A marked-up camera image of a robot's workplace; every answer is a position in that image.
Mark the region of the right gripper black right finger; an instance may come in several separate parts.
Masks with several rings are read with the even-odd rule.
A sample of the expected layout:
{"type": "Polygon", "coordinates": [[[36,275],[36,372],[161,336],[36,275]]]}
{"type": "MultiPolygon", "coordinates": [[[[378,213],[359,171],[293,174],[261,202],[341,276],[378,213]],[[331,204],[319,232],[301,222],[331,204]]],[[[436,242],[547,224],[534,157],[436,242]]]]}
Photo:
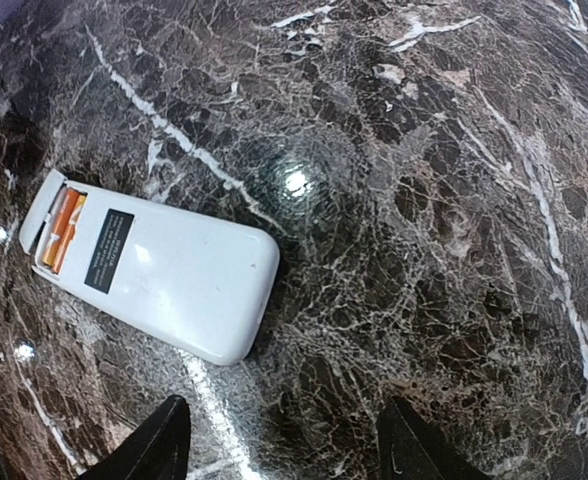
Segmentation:
{"type": "Polygon", "coordinates": [[[488,479],[400,397],[376,420],[381,479],[488,479]]]}

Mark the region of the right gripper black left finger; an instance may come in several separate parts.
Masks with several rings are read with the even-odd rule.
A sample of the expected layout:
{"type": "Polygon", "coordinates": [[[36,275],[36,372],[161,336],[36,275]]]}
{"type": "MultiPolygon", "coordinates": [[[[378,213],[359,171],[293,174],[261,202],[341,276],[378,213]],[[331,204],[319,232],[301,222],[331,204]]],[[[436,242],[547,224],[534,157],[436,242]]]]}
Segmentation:
{"type": "Polygon", "coordinates": [[[190,444],[189,405],[184,397],[171,395],[116,450],[81,478],[184,480],[190,444]]]}

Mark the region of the white remote control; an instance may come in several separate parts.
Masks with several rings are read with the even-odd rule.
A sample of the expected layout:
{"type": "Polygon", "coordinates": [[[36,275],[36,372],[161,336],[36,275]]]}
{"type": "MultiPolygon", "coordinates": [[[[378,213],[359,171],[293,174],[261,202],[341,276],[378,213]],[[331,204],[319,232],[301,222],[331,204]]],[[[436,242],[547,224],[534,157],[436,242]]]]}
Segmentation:
{"type": "Polygon", "coordinates": [[[216,365],[250,352],[280,261],[263,230],[72,181],[57,170],[36,194],[19,241],[44,279],[216,365]],[[55,275],[41,257],[66,187],[87,198],[55,275]]]}

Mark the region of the orange battery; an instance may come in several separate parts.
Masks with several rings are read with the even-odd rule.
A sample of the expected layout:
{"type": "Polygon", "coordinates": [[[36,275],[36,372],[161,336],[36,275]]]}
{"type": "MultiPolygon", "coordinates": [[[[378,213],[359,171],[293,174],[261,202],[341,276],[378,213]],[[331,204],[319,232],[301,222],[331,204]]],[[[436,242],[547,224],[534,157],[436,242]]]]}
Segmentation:
{"type": "Polygon", "coordinates": [[[51,234],[60,238],[63,234],[63,231],[67,225],[71,212],[73,210],[74,204],[76,202],[77,193],[67,188],[64,192],[64,196],[62,197],[62,201],[60,202],[59,209],[57,211],[56,216],[54,217],[54,221],[52,223],[51,234]]]}
{"type": "MultiPolygon", "coordinates": [[[[64,192],[67,188],[69,187],[66,187],[61,191],[60,198],[55,203],[53,221],[59,209],[62,197],[64,196],[64,192]]],[[[57,238],[56,236],[52,235],[51,225],[51,228],[46,238],[45,248],[41,257],[42,263],[55,275],[58,275],[62,269],[65,255],[67,253],[70,243],[74,238],[76,226],[87,198],[87,195],[85,193],[81,193],[75,189],[72,190],[74,190],[77,193],[77,198],[71,215],[69,217],[69,220],[67,222],[67,225],[63,231],[63,234],[60,238],[57,238]]]]}

